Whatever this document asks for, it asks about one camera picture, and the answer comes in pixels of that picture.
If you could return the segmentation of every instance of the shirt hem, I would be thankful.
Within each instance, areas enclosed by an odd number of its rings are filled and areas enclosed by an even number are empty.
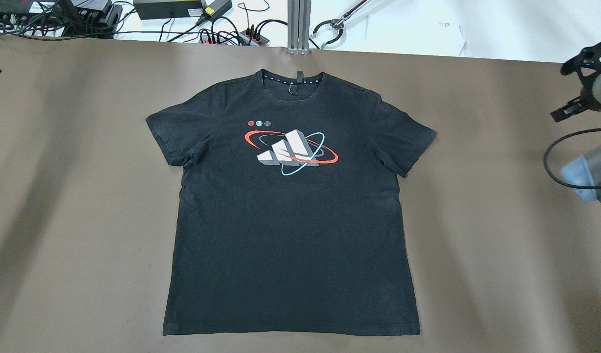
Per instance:
[[[148,128],[152,132],[155,141],[157,141],[157,144],[161,148],[161,152],[163,152],[166,162],[169,165],[176,165],[180,158],[174,157],[174,155],[177,154],[178,148],[172,140],[172,136],[157,119],[148,117],[146,119],[146,123],[148,123]]]
[[[403,174],[399,173],[399,175],[401,175],[403,178],[407,176],[410,170],[412,170],[413,165],[416,164],[416,162],[420,159],[422,154],[427,150],[427,148],[431,146],[433,141],[435,141],[436,136],[438,135],[438,132],[436,132],[435,130],[429,129],[428,127],[427,129],[428,132],[426,132],[424,138],[420,140],[420,143],[418,143],[415,150],[413,150],[410,153],[410,163],[408,163],[405,170],[403,170]]]
[[[418,322],[382,325],[348,325],[327,322],[181,322],[163,325],[164,336],[265,331],[338,333],[357,336],[403,336],[420,335],[420,324]]]

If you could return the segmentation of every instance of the black cable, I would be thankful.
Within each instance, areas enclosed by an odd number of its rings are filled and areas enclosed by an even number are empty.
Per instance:
[[[189,31],[191,31],[192,29],[195,29],[196,27],[202,25],[202,23],[207,22],[207,20],[209,20],[209,16],[202,14],[200,15],[200,17],[198,18],[198,20],[196,21],[196,24],[191,27],[190,29],[178,34],[178,36],[175,36],[174,38],[170,39],[168,42],[173,42],[174,40],[177,40],[178,38],[182,37],[185,34],[188,34]]]
[[[115,5],[115,4],[118,4],[118,3],[119,4],[128,4],[128,5],[133,6],[133,7],[135,6],[134,4],[132,4],[132,3],[128,2],[128,1],[122,1],[122,0],[111,2],[111,5]]]
[[[123,17],[121,20],[119,20],[118,22],[116,22],[116,23],[115,23],[115,24],[112,26],[112,27],[115,27],[115,26],[117,26],[117,24],[118,24],[118,23],[122,22],[122,24],[120,25],[119,29],[117,29],[117,31],[116,31],[116,33],[115,33],[115,34],[119,34],[119,33],[121,33],[120,31],[122,30],[122,28],[124,28],[124,25],[126,24],[126,18],[128,18],[128,17],[129,17],[131,14],[134,14],[134,13],[136,13],[136,12],[137,12],[137,9],[132,9],[132,10],[130,10],[128,13],[126,13],[126,14],[124,15],[124,17]]]
[[[96,27],[95,29],[108,29],[108,28],[111,28],[111,27],[115,27],[116,25],[119,24],[119,22],[116,22],[112,26]],[[61,23],[61,24],[51,25],[51,26],[48,26],[48,27],[45,27],[45,26],[42,27],[42,26],[38,26],[38,25],[32,25],[31,27],[25,26],[24,33],[32,30],[32,34],[30,34],[30,35],[34,35],[36,31],[41,31],[42,29],[45,29],[48,32],[50,32],[50,31],[58,31],[59,29],[63,29],[63,28],[68,27],[70,25],[71,25],[70,23]],[[2,33],[0,33],[0,35],[3,35],[3,34],[26,35],[26,34],[21,33],[20,30],[11,31],[11,29],[9,29],[9,28],[6,31],[2,30]]]
[[[265,2],[265,4],[268,7],[266,7],[265,9],[262,9],[262,10],[249,9],[249,8],[246,7],[246,3],[245,2],[240,2],[239,4],[237,4],[237,7],[239,7],[240,9],[243,9],[244,11],[246,11],[246,28],[250,27],[249,11],[253,11],[253,12],[256,12],[256,13],[262,13],[263,11],[267,11],[268,9],[270,9],[270,4],[266,0],[263,0],[263,2]]]
[[[96,34],[113,35],[113,34],[129,34],[129,33],[159,33],[159,31],[126,31],[126,32],[109,32],[109,33],[97,32],[97,33],[81,34],[81,35],[77,35],[77,36],[59,37],[59,38],[54,38],[54,39],[34,38],[32,36],[27,36],[27,35],[24,35],[24,34],[16,34],[16,33],[4,33],[4,34],[0,34],[0,35],[11,34],[12,36],[16,36],[16,37],[26,38],[26,39],[31,39],[31,40],[41,40],[43,42],[62,42],[64,40],[73,40],[73,39],[78,39],[78,38],[89,38],[89,36],[94,36]],[[185,35],[185,34],[197,34],[198,32],[170,32],[170,31],[166,31],[165,33]]]
[[[235,29],[235,33],[238,33],[238,34],[240,33],[240,32],[237,30],[237,27],[235,26],[235,23],[233,23],[231,20],[229,20],[229,18],[226,18],[226,17],[224,17],[224,16],[220,16],[220,17],[216,18],[215,20],[213,20],[213,22],[211,22],[211,31],[212,31],[212,32],[213,32],[213,24],[214,24],[214,23],[215,23],[217,20],[219,20],[220,18],[222,18],[222,19],[224,19],[224,20],[227,20],[227,21],[228,21],[228,22],[231,24],[231,26],[233,26],[233,29]]]
[[[257,25],[257,27],[255,27],[255,33],[257,34],[257,37],[258,37],[258,38],[261,36],[261,30],[263,29],[263,26],[265,26],[265,25],[267,25],[267,24],[269,24],[269,23],[271,23],[271,22],[276,22],[276,23],[280,23],[280,24],[282,24],[282,25],[285,25],[285,26],[287,26],[287,22],[285,22],[285,21],[281,21],[281,20],[264,20],[264,21],[261,21],[261,22],[260,22],[260,23]]]
[[[320,49],[320,47],[318,46],[318,44],[316,44],[316,42],[314,42],[313,40],[311,40],[311,38],[309,38],[309,41],[316,46],[316,49]]]
[[[124,2],[125,4],[129,4],[129,5],[131,5],[131,6],[132,6],[132,4],[130,4],[130,2],[126,2],[126,1],[116,1],[116,2]],[[79,23],[79,24],[81,24],[81,25],[85,25],[85,26],[86,26],[86,28],[87,28],[88,30],[111,29],[111,28],[114,28],[114,27],[116,27],[118,24],[120,24],[120,23],[123,23],[123,22],[126,20],[126,18],[128,18],[128,17],[129,17],[131,14],[133,14],[133,13],[136,13],[136,12],[137,12],[137,10],[136,10],[136,9],[132,9],[130,12],[126,13],[126,14],[124,15],[124,17],[122,17],[122,18],[121,18],[121,20],[118,20],[118,21],[116,21],[114,24],[112,24],[112,25],[110,25],[110,26],[94,27],[94,26],[92,26],[92,25],[91,25],[89,22],[86,22],[86,23]],[[58,13],[54,13],[54,14],[55,14],[56,16],[58,16],[59,18],[61,18],[62,20],[66,20],[66,22],[68,22],[68,23],[72,23],[72,22],[71,22],[71,21],[70,21],[68,18],[66,18],[65,16],[62,16],[61,14],[58,14]]]
[[[218,44],[218,42],[216,42],[216,35],[218,34],[214,31],[211,31],[211,33],[207,32],[207,40],[209,41],[209,44]]]
[[[191,42],[191,41],[193,41],[193,40],[197,40],[197,39],[199,40],[199,39],[200,39],[200,36],[202,35],[202,31],[206,31],[206,30],[207,30],[207,29],[201,29],[201,30],[199,30],[199,31],[197,32],[197,36],[195,36],[194,38],[191,38],[190,40],[186,40],[184,43],[189,43],[189,42]]]
[[[83,4],[85,4],[86,2],[89,2],[89,1],[90,0],[82,2],[80,5],[83,5]],[[93,18],[92,18],[92,12],[91,11],[87,11],[87,10],[81,11],[81,18],[83,19],[83,22],[78,22],[78,21],[72,21],[69,18],[67,18],[66,16],[63,16],[62,14],[59,14],[59,13],[55,12],[53,9],[54,9],[54,6],[57,5],[58,3],[56,3],[55,5],[52,5],[50,7],[47,7],[47,6],[43,5],[40,2],[37,2],[37,3],[39,4],[39,6],[42,9],[44,9],[45,13],[42,13],[42,16],[41,16],[44,20],[49,20],[49,18],[47,17],[47,15],[48,15],[48,13],[52,12],[52,14],[54,14],[54,16],[56,16],[57,18],[60,18],[61,20],[65,20],[68,23],[75,23],[75,24],[84,26],[85,27],[85,34],[89,33],[90,30],[92,30],[92,31],[94,30],[94,26],[91,23],[92,20],[93,20]],[[42,34],[44,36],[46,36],[47,33],[48,33],[48,31],[45,31],[45,27],[46,27],[45,24],[43,24],[41,26],[41,28],[42,28],[41,31],[42,31]]]
[[[48,18],[44,16],[41,19],[41,35],[42,36],[47,36],[48,35],[48,30],[46,29],[47,26],[48,26]]]
[[[203,28],[203,29],[201,29],[201,30],[199,31],[199,33],[200,33],[200,43],[203,43],[203,44],[204,44],[204,39],[202,38],[202,36],[203,36],[204,34],[206,34],[206,35],[207,35],[207,43],[209,43],[209,40],[211,39],[211,37],[209,37],[209,30],[208,30],[208,29],[206,29],[206,28]]]
[[[573,184],[566,183],[565,181],[562,181],[557,176],[555,176],[553,174],[553,172],[551,171],[551,169],[549,168],[549,154],[551,153],[551,150],[553,150],[553,147],[555,147],[556,145],[558,145],[558,143],[560,143],[561,141],[564,141],[567,138],[571,138],[573,136],[577,136],[577,135],[581,135],[581,134],[587,134],[590,132],[601,132],[601,127],[597,128],[597,129],[581,130],[581,131],[573,132],[572,134],[562,136],[561,138],[555,140],[554,143],[551,143],[549,148],[547,148],[547,152],[545,152],[545,156],[543,157],[543,165],[545,166],[545,170],[547,171],[547,174],[549,174],[551,179],[553,179],[556,183],[558,183],[560,185],[564,185],[565,187],[575,188],[575,189],[601,190],[601,187],[589,187],[589,186],[585,186],[585,185],[582,186],[582,185],[573,185]]]
[[[0,24],[4,25],[4,28],[2,28],[2,29],[15,29],[13,22],[11,22],[10,20],[5,20],[4,18],[0,18]]]
[[[266,0],[263,0],[263,2],[265,2],[265,4],[266,4],[267,7],[265,9],[260,9],[260,10],[248,9],[246,7],[246,3],[245,2],[240,2],[239,4],[237,4],[237,7],[239,7],[240,9],[246,10],[246,11],[253,11],[253,12],[256,12],[256,13],[262,13],[263,11],[268,11],[268,9],[270,9],[270,4]]]
[[[227,31],[219,31],[218,33],[223,34],[226,33],[224,36],[224,40],[222,40],[222,42],[219,42],[218,44],[224,44],[226,42],[229,42],[233,45],[242,45],[242,38],[238,35],[238,34],[233,34],[233,32],[227,32]]]
[[[40,2],[37,2],[42,8],[43,7],[47,7],[43,4],[41,4]],[[56,8],[58,6],[58,2],[54,2],[54,4],[52,4],[50,7],[48,7],[47,9],[43,10],[41,13],[35,14],[34,16],[32,16],[32,18],[29,20],[28,23],[26,23],[25,27],[21,27],[18,30],[18,33],[25,33],[28,29],[28,27],[30,27],[30,25],[33,25],[36,21],[40,20],[43,16],[47,15],[50,11],[52,11],[54,8]]]
[[[54,12],[52,9],[57,5],[57,3],[54,3],[50,7],[47,7],[47,6],[43,5],[40,2],[37,2],[37,4],[39,4],[39,6],[43,9],[43,12],[40,13],[40,14],[38,14],[38,15],[36,15],[36,20],[39,21],[40,24],[33,25],[34,27],[32,29],[32,34],[34,34],[35,31],[40,31],[41,35],[45,36],[47,34],[47,32],[44,32],[44,27],[47,24],[48,14],[50,12]]]
[[[163,26],[161,26],[161,33],[159,33],[159,42],[161,42],[161,37],[163,36],[163,29],[166,27],[166,25],[167,25],[168,23],[170,23],[170,21],[172,21],[172,19],[171,19],[171,18],[169,18],[169,19],[168,19],[168,20],[167,20],[167,21],[166,21],[166,22],[163,24]]]

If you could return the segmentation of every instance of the short sleeve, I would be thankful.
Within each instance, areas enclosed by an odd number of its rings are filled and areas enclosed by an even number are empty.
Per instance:
[[[404,178],[437,132],[383,102],[377,93],[371,93],[369,105],[366,123],[372,148],[383,165]]]
[[[183,166],[197,160],[213,135],[224,98],[211,86],[185,103],[152,114],[146,123],[169,165]]]

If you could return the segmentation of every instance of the black power supply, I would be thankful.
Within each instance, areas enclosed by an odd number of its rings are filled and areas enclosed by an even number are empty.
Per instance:
[[[209,20],[213,22],[230,10],[232,6],[231,0],[215,0],[204,8],[204,13],[208,14]]]
[[[157,18],[200,17],[204,2],[201,0],[134,0],[133,5],[141,20],[152,20]]]

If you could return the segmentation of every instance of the metal pole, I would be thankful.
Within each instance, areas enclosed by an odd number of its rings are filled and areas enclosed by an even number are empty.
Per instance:
[[[290,54],[309,54],[311,0],[287,2],[287,49]]]

